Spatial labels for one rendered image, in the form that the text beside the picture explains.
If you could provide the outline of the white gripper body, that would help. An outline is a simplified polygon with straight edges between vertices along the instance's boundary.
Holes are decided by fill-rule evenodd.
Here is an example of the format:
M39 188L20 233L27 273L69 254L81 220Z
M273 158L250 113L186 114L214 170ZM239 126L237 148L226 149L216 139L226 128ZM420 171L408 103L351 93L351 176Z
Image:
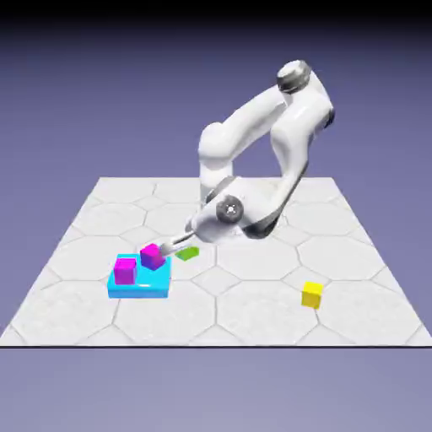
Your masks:
M173 237L170 241L170 250L172 252L177 252L179 250L187 248L191 244L194 235L194 231L190 230L182 233L181 235Z

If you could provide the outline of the small magenta cube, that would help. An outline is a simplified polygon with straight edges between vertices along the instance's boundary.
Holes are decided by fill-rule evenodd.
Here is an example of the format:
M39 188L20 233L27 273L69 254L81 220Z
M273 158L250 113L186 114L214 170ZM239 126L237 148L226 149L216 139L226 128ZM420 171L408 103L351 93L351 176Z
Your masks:
M142 248L139 256L141 265L152 271L159 269L165 264L165 257L162 255L159 246L154 243Z
M114 266L116 285L134 285L137 276L137 261L135 257L120 257Z

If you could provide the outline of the small green cube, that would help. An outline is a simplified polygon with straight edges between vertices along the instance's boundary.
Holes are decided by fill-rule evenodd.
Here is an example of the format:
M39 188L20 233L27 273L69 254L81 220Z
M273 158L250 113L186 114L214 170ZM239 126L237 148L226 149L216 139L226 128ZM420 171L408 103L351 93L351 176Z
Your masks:
M199 248L197 246L189 246L185 249L179 250L175 256L181 259L183 262L186 262L194 257L199 256Z

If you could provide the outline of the small yellow cube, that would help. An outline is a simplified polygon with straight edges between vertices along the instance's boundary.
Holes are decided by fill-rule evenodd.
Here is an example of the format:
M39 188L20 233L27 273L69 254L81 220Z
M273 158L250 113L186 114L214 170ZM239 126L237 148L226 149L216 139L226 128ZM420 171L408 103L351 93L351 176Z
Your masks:
M306 281L302 289L301 304L306 307L318 309L324 286L321 283Z

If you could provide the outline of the large cyan box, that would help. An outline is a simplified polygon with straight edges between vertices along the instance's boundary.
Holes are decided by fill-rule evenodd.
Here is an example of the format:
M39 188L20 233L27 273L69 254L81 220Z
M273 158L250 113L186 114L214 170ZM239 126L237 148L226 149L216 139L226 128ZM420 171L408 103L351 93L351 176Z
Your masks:
M164 266L152 271L141 265L138 254L118 254L120 257L135 257L137 276L134 285L116 285L114 268L107 282L108 296L112 299L158 299L167 298L170 287L171 258L165 259Z

